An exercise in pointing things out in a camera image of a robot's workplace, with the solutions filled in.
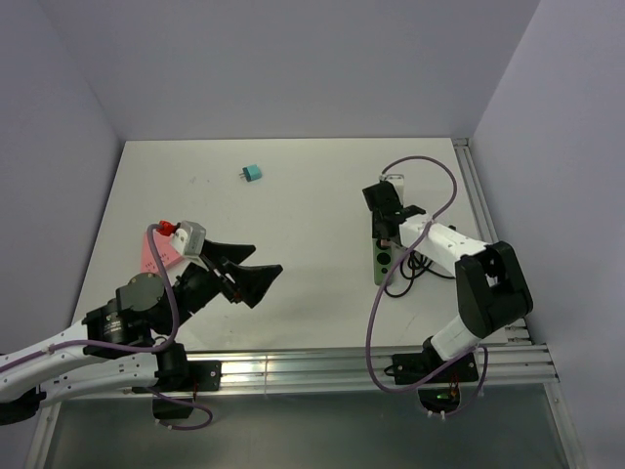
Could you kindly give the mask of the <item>green power strip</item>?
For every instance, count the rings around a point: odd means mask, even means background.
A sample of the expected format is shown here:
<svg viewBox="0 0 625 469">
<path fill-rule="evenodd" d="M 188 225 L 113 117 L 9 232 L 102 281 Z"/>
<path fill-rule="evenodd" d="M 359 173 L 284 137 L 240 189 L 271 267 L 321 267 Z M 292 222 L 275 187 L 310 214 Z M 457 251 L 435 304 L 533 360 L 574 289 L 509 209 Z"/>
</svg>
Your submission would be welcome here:
<svg viewBox="0 0 625 469">
<path fill-rule="evenodd" d="M 383 247 L 380 245 L 381 239 L 372 241 L 373 248 L 373 280 L 376 286 L 380 286 L 394 262 L 394 248 L 392 245 Z"/>
</svg>

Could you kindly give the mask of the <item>teal plug adapter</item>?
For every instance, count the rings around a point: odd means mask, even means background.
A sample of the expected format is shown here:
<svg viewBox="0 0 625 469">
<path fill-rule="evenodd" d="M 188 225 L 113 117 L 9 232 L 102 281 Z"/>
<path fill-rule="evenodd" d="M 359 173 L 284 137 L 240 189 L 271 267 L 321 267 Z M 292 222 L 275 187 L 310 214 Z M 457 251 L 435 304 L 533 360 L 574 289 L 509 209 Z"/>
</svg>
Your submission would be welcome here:
<svg viewBox="0 0 625 469">
<path fill-rule="evenodd" d="M 242 180 L 250 183 L 261 179 L 262 171 L 256 164 L 248 165 L 242 168 L 239 176 Z"/>
</svg>

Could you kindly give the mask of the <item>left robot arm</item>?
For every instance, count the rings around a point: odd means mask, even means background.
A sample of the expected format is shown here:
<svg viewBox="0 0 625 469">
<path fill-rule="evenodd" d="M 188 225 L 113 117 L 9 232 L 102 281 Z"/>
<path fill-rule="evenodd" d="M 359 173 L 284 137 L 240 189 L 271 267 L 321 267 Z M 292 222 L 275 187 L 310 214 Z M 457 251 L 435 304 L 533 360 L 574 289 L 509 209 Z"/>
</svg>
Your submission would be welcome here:
<svg viewBox="0 0 625 469">
<path fill-rule="evenodd" d="M 170 284 L 142 273 L 63 332 L 1 358 L 1 422 L 11 425 L 44 406 L 104 390 L 179 392 L 191 388 L 180 327 L 218 295 L 256 307 L 281 265 L 246 266 L 252 245 L 205 242 L 196 261 Z"/>
</svg>

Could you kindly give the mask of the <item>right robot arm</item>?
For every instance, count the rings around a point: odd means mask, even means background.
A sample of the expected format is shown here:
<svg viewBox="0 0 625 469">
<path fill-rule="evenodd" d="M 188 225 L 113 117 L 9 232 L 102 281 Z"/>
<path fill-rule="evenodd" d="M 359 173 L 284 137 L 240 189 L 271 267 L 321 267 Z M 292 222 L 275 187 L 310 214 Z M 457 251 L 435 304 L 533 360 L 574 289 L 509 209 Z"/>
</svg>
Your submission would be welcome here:
<svg viewBox="0 0 625 469">
<path fill-rule="evenodd" d="M 417 355 L 428 377 L 446 379 L 461 353 L 533 310 L 521 265 L 509 243 L 470 238 L 436 222 L 423 208 L 404 206 L 389 181 L 364 189 L 363 195 L 375 239 L 389 241 L 405 253 L 416 251 L 455 279 L 457 313 L 426 339 Z"/>
</svg>

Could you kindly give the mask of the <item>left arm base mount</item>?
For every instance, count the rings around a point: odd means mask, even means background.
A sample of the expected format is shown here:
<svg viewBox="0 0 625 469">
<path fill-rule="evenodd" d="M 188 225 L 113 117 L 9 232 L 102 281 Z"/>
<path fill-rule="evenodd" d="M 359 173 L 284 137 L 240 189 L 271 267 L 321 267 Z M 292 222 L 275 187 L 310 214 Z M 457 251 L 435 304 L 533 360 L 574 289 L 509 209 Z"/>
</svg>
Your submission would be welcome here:
<svg viewBox="0 0 625 469">
<path fill-rule="evenodd" d="M 155 384 L 133 386 L 131 393 L 151 397 L 152 415 L 158 424 L 178 430 L 208 425 L 213 413 L 200 408 L 199 394 L 219 390 L 221 371 L 219 361 L 164 362 L 155 372 Z"/>
</svg>

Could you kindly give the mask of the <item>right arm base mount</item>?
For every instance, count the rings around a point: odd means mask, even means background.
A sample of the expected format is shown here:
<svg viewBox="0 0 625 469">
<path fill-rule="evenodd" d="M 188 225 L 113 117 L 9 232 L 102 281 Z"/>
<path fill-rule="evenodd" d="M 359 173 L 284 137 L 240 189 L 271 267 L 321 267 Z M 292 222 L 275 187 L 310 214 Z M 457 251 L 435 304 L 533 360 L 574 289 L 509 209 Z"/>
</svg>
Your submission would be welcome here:
<svg viewBox="0 0 625 469">
<path fill-rule="evenodd" d="M 384 373 L 392 377 L 397 386 L 407 386 L 438 367 L 438 362 L 432 362 L 423 353 L 394 354 Z M 479 380 L 475 355 L 470 353 L 429 380 L 428 384 L 437 384 L 435 388 L 420 388 L 417 391 L 420 404 L 427 411 L 438 414 L 457 410 L 462 399 L 460 385 L 478 383 Z"/>
</svg>

